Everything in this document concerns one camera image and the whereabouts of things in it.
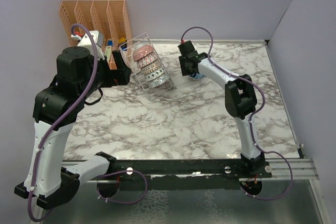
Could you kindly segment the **red patterned white bowl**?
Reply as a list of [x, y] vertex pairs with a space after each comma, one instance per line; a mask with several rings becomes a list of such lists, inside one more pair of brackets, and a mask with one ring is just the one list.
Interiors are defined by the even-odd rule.
[[169, 78], [170, 78], [169, 76], [163, 74], [163, 75], [161, 75], [161, 76], [159, 76], [159, 77], [157, 77], [153, 80], [150, 80], [148, 82], [148, 86], [149, 86], [149, 88], [156, 88], [156, 87], [162, 85], [163, 83], [165, 83], [166, 81], [168, 81]]

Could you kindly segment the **brown patterned bowl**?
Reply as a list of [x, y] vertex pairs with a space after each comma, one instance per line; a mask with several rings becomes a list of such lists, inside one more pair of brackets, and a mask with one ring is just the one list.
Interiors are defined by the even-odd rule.
[[153, 72], [154, 70], [160, 68], [161, 66], [162, 66], [162, 63], [158, 59], [158, 60], [155, 60], [152, 63], [144, 66], [143, 68], [141, 68], [141, 72], [142, 72], [143, 75], [146, 75], [146, 74], [148, 74], [150, 72]]

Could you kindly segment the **light blue patterned bowl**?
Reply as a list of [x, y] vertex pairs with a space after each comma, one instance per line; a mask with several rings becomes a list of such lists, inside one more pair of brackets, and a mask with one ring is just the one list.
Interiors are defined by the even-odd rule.
[[138, 68], [143, 68], [149, 64], [151, 64], [152, 62], [156, 61], [158, 59], [158, 55], [156, 52], [152, 52], [146, 56], [144, 56], [143, 58], [139, 59], [137, 61], [137, 67]]

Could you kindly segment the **black white patterned bowl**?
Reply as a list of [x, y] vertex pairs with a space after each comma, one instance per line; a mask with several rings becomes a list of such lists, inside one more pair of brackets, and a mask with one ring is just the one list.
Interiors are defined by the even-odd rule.
[[152, 80], [160, 77], [164, 73], [165, 73], [165, 69], [163, 67], [160, 67], [160, 68], [154, 70], [153, 72], [150, 72], [150, 73], [146, 74], [144, 77], [145, 77], [145, 80], [147, 82], [149, 82], [149, 81], [152, 81]]

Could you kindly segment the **pink patterned bowl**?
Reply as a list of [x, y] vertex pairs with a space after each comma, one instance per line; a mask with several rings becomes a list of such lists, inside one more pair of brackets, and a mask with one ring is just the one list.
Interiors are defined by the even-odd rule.
[[136, 49], [133, 54], [133, 61], [138, 61], [145, 57], [146, 55], [152, 53], [154, 51], [154, 47], [150, 44], [143, 45], [140, 48]]

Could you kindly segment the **white wire dish rack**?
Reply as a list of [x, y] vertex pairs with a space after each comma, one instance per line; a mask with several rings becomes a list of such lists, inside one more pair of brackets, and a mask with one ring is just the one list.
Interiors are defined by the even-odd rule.
[[173, 80], [147, 33], [127, 39], [119, 49], [131, 69], [131, 79], [150, 101], [174, 88]]

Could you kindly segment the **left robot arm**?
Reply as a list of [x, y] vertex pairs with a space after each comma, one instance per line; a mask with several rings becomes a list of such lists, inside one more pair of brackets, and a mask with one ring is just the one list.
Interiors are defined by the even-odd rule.
[[88, 105], [86, 99], [95, 91], [113, 86], [126, 86], [131, 69], [118, 50], [112, 52], [116, 68], [109, 68], [105, 57], [98, 60], [95, 79], [88, 93], [77, 102], [92, 75], [94, 56], [84, 47], [68, 47], [57, 57], [57, 74], [49, 87], [35, 97], [35, 144], [26, 180], [14, 189], [24, 199], [36, 197], [36, 204], [44, 210], [71, 201], [79, 187], [102, 176], [115, 175], [116, 159], [104, 152], [73, 168], [62, 166], [66, 142], [78, 113]]

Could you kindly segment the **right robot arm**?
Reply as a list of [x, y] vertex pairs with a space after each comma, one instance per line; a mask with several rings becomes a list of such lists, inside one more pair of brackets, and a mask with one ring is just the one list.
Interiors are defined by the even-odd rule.
[[254, 177], [265, 163], [258, 147], [255, 116], [257, 97], [249, 75], [238, 76], [217, 65], [207, 53], [198, 53], [191, 41], [179, 46], [179, 62], [183, 76], [202, 74], [224, 89], [225, 108], [236, 122], [241, 141], [241, 171]]

